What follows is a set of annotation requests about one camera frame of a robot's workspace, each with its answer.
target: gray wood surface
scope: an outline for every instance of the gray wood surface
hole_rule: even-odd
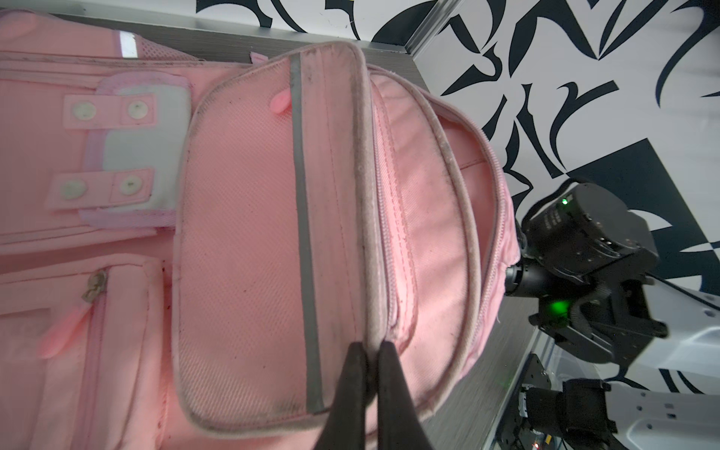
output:
[[[87,17],[61,16],[64,19],[139,34],[158,44],[189,53],[205,60],[250,63],[249,52],[269,57],[301,47],[303,42],[267,37],[230,35],[219,32],[185,30],[156,25],[117,22]],[[363,49],[369,63],[404,76],[426,87],[409,55],[375,49]],[[524,361],[533,327],[527,317],[537,312],[537,303],[507,298],[500,306],[499,323],[490,334],[485,350],[470,373],[455,387],[449,399],[425,423],[425,430],[436,450],[481,449],[492,429],[498,405],[510,388],[513,375]]]
[[[307,45],[307,42],[280,40],[268,37],[230,35],[227,33],[186,30],[158,25],[118,22],[117,20],[57,14],[66,20],[133,32],[155,43],[183,51],[208,61],[250,63],[250,52],[262,53],[273,58],[290,50]],[[409,81],[427,89],[413,57],[408,54],[364,48],[368,63],[401,74]]]

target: pink backpack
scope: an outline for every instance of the pink backpack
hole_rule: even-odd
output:
[[[10,448],[310,448],[350,343],[395,343],[420,419],[482,352],[501,168],[354,45],[213,63],[5,11],[0,97]]]

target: green led indicator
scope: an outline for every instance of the green led indicator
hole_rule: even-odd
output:
[[[549,306],[550,312],[555,315],[566,315],[570,309],[570,302],[567,300],[557,300]]]

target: zipper teeth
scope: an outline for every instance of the zipper teeth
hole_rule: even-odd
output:
[[[380,218],[380,239],[382,241],[382,253],[385,265],[385,284],[387,285],[387,325],[385,328],[386,337],[390,334],[392,328],[397,325],[399,315],[397,314],[397,290],[395,289],[395,270],[392,262],[392,244],[390,243],[390,226],[387,224],[387,216],[385,214],[385,202],[382,192],[382,175],[380,173],[380,155],[377,150],[377,126],[379,120],[377,107],[372,103],[372,140],[373,153],[375,157],[375,184],[377,185],[377,209]]]
[[[90,312],[90,326],[88,330],[88,343],[85,353],[85,367],[81,391],[79,395],[78,415],[76,418],[75,435],[71,445],[72,450],[87,450],[90,442],[90,433],[94,418],[97,382],[99,376],[100,353],[102,350],[102,335],[105,325],[105,308],[107,293],[103,292],[95,300]]]
[[[443,101],[439,101],[438,99],[432,99],[432,101],[439,105],[440,107],[443,107],[444,109],[449,110],[452,112],[456,117],[458,117],[460,120],[465,121],[468,125],[470,125],[475,132],[475,135],[480,138],[481,144],[483,145],[483,153],[485,154],[486,158],[490,159],[490,164],[492,166],[493,172],[495,172],[495,176],[501,177],[505,176],[503,174],[503,169],[500,167],[500,162],[498,162],[497,156],[491,151],[487,152],[485,149],[490,148],[490,141],[487,139],[487,136],[485,135],[485,132],[482,131],[482,128],[478,127],[477,124],[470,118],[466,117],[465,114],[460,112],[456,107],[446,104]],[[495,232],[495,238],[492,242],[492,252],[490,253],[490,272],[487,275],[487,283],[483,283],[483,286],[487,285],[490,286],[495,281],[495,277],[498,275],[498,263],[500,262],[500,249],[498,248],[498,243],[503,242],[503,239],[505,237],[505,219],[507,212],[507,207],[505,205],[505,202],[502,200],[502,193],[500,189],[498,189],[495,184],[493,184],[495,188],[495,204],[498,208],[498,217],[503,220],[503,223],[499,230]],[[485,289],[482,294],[480,295],[480,311],[478,312],[478,317],[485,316],[485,313],[487,312],[488,304],[487,299],[490,296],[490,290]],[[481,322],[478,320],[475,324],[475,329],[472,331],[472,342],[473,347],[476,344],[477,335],[480,332],[480,326]]]

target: zipper pull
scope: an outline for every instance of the zipper pull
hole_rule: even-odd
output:
[[[87,316],[93,302],[106,291],[107,269],[93,272],[88,278],[87,290],[60,320],[45,331],[37,347],[37,355],[41,359],[48,359],[59,354],[70,343],[75,330]]]

